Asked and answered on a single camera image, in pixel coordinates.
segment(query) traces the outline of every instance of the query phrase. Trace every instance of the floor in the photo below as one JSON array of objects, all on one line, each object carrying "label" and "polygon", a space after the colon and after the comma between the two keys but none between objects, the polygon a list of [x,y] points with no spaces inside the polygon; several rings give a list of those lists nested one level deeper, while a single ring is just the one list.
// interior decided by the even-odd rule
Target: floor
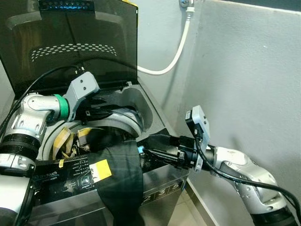
[{"label": "floor", "polygon": [[188,225],[207,226],[186,190],[184,190],[178,200],[168,226]]}]

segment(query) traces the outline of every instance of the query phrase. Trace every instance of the yellow label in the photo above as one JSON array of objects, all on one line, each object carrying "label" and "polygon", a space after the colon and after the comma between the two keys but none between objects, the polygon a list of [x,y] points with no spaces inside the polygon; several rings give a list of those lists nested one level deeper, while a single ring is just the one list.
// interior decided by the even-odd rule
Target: yellow label
[{"label": "yellow label", "polygon": [[60,162],[58,163],[58,168],[63,168],[64,166],[64,159],[61,159]]},{"label": "yellow label", "polygon": [[112,176],[108,161],[102,160],[96,163],[96,168],[98,171],[98,175],[100,177],[100,179],[105,179],[108,178],[109,176]]},{"label": "yellow label", "polygon": [[106,159],[90,165],[90,169],[94,183],[112,176],[108,161]]}]

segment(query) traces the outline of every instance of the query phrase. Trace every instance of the robotic arm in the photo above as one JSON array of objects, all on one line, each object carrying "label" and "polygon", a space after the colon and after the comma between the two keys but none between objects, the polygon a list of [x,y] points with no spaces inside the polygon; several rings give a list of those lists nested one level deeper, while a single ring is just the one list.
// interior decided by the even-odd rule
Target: robotic arm
[{"label": "robotic arm", "polygon": [[[199,141],[198,147],[214,167],[237,178],[277,186],[275,178],[244,153],[223,147],[208,147],[209,123],[200,106],[187,112],[186,123],[196,141]],[[211,171],[205,164],[203,169]],[[228,181],[242,198],[256,226],[297,226],[280,192]]]},{"label": "robotic arm", "polygon": [[30,216],[31,178],[47,122],[72,121],[80,103],[98,90],[94,76],[86,72],[71,82],[63,97],[31,94],[22,100],[0,144],[1,225],[23,225]]},{"label": "robotic arm", "polygon": [[[138,143],[146,154],[155,155],[166,163],[180,168],[193,168],[210,171],[219,177],[212,168],[203,162],[198,148],[216,169],[246,179],[277,186],[275,178],[266,169],[258,166],[244,153],[223,147],[209,145],[209,122],[200,106],[186,113],[186,123],[196,139],[190,137],[173,137],[165,131],[150,135]],[[227,179],[242,198],[256,226],[297,226],[287,207],[284,196],[277,191],[257,186],[246,185]]]}]

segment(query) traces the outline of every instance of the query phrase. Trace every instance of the green ring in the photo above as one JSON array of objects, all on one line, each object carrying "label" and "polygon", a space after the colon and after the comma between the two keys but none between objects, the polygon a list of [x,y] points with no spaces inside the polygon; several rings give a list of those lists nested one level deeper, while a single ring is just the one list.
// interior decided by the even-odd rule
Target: green ring
[{"label": "green ring", "polygon": [[58,103],[60,105],[60,112],[61,112],[60,119],[68,118],[69,106],[67,100],[58,94],[54,94],[54,96],[58,99]]}]

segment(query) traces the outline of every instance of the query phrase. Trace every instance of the sticker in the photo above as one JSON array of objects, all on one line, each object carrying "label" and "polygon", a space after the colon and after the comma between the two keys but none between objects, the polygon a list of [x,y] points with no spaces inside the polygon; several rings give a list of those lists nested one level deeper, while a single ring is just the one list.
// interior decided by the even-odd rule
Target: sticker
[{"label": "sticker", "polygon": [[190,119],[190,114],[191,114],[191,111],[186,112],[186,117],[185,117],[185,119]]},{"label": "sticker", "polygon": [[168,194],[171,194],[175,191],[178,191],[181,188],[182,184],[183,184],[183,181],[181,181],[179,183],[176,183],[176,184],[173,184],[173,185],[170,185],[169,187],[166,187],[166,188],[164,188],[160,191],[154,192],[150,195],[144,196],[143,197],[143,202],[142,202],[141,205],[145,205],[147,203],[150,203],[152,201],[160,199],[160,198],[162,198],[162,197],[164,197]]},{"label": "sticker", "polygon": [[63,168],[64,166],[64,159],[61,159],[60,162],[58,163],[58,168]]},{"label": "sticker", "polygon": [[143,197],[143,202],[142,202],[141,205],[145,205],[145,204],[150,203],[154,200],[155,200],[155,193],[147,195],[147,196]]},{"label": "sticker", "polygon": [[95,189],[89,161],[79,156],[72,160],[41,161],[32,179],[36,186],[36,205],[62,200]]},{"label": "sticker", "polygon": [[94,183],[112,176],[108,161],[106,159],[91,164],[90,169]]},{"label": "sticker", "polygon": [[168,194],[169,187],[164,188],[158,192],[155,193],[155,200],[164,197],[165,195]]}]

